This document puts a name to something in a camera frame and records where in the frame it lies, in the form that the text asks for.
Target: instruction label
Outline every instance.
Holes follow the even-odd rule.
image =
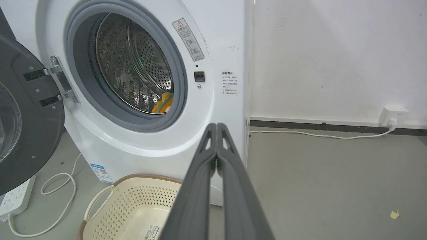
[[[161,229],[162,228],[159,226],[151,225],[147,234],[145,234],[144,240],[157,240],[160,236]]]
[[[110,178],[103,166],[91,163],[91,167],[101,181],[113,184],[113,180]]]
[[[188,52],[193,58],[193,61],[204,59],[205,56],[203,55],[202,50],[200,49],[200,46],[193,35],[193,32],[191,31],[185,20],[181,18],[180,20],[173,22],[172,25],[173,27],[175,27],[179,36],[183,40]]]
[[[239,77],[231,71],[222,71],[222,94],[235,95],[239,94],[240,81]]]

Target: basket handle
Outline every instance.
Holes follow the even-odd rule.
[[[98,201],[98,199],[106,192],[106,191],[108,191],[108,190],[111,190],[111,193],[110,193],[110,195],[107,197],[107,199],[103,202],[103,204],[98,208],[98,210],[94,213],[94,215],[92,216],[92,217],[89,217],[89,214],[91,213],[91,211],[92,211],[92,208],[94,207],[94,205],[95,205],[95,203],[96,203],[96,201]],[[107,203],[107,201],[110,199],[110,197],[113,195],[113,193],[114,193],[114,185],[111,185],[111,186],[108,186],[108,187],[106,187],[106,188],[104,188],[104,189],[102,189],[93,199],[92,199],[92,201],[89,203],[89,206],[88,206],[88,208],[86,209],[86,212],[85,212],[85,218],[84,218],[84,220],[86,221],[86,222],[89,222],[90,220],[93,220],[96,216],[97,216],[97,214],[99,213],[99,211],[104,207],[104,205]]]

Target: gray floor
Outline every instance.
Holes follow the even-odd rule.
[[[277,239],[426,239],[427,138],[387,135],[337,140],[253,133],[249,147],[248,173]],[[70,172],[78,153],[65,134],[37,174],[28,209],[14,218],[21,233],[44,230],[56,221],[72,192],[71,184],[48,196],[39,190],[51,175]],[[33,239],[76,238],[87,205],[107,186],[83,159],[77,170],[72,209],[57,227]],[[393,220],[391,211],[401,214]],[[7,223],[0,222],[0,233],[1,239],[19,239]],[[212,207],[210,239],[223,239],[223,234],[222,208]]]

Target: washing machine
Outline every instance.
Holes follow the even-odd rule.
[[[246,159],[244,0],[0,7],[2,193],[46,163],[64,126],[107,183],[133,173],[183,179],[209,123],[225,123]],[[221,178],[211,184],[221,205]]]

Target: barcode label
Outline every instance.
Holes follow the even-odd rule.
[[[111,184],[113,183],[113,180],[108,175],[107,170],[105,170],[104,166],[91,163],[91,167],[96,173],[96,175],[98,175],[98,178],[101,181],[111,183]]]
[[[161,227],[156,225],[151,225],[148,228],[147,234],[145,234],[144,240],[157,240],[160,236]]]

